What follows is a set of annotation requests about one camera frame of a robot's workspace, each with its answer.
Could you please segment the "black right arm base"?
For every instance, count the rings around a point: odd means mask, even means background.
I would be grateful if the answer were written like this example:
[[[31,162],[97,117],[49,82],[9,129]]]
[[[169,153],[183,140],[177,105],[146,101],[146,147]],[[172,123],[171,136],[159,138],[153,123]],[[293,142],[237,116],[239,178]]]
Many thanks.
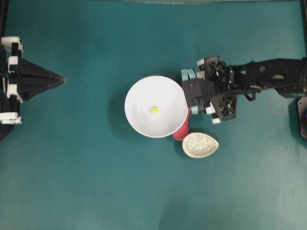
[[[288,106],[292,136],[305,145],[307,143],[307,97],[294,99]]]

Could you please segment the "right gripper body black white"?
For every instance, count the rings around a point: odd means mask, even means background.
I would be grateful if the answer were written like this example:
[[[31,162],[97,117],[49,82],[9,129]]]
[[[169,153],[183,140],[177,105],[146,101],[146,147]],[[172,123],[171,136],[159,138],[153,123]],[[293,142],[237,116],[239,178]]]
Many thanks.
[[[227,65],[220,56],[204,57],[197,61],[196,101],[203,112],[212,116],[212,123],[219,124],[236,117],[237,96],[235,69]]]

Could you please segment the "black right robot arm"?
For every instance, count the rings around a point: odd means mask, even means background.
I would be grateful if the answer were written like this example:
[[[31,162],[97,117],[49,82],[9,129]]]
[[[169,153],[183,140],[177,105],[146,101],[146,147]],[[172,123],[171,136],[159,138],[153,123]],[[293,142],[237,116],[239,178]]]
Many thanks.
[[[277,58],[243,65],[227,65],[219,56],[197,62],[203,78],[201,92],[193,98],[197,106],[218,124],[236,118],[237,98],[254,101],[256,94],[274,89],[284,98],[307,94],[307,59]]]

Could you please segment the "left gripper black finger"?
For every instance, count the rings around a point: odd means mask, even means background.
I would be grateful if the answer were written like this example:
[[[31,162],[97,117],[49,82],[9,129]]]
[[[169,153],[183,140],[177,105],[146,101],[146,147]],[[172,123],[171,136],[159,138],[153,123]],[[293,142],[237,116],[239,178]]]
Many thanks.
[[[56,88],[64,83],[36,83],[24,79],[10,79],[7,87],[7,101],[16,97],[18,101],[28,101],[35,95]]]
[[[9,57],[8,71],[17,73],[28,82],[65,83],[66,81],[64,77],[17,56]]]

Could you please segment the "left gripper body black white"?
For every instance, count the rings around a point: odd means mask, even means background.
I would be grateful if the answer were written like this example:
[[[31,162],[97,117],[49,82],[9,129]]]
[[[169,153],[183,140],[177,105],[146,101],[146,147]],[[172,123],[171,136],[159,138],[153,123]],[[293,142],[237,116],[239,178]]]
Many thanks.
[[[22,76],[21,59],[24,47],[17,36],[0,38],[0,123],[18,125],[22,123],[20,105]]]

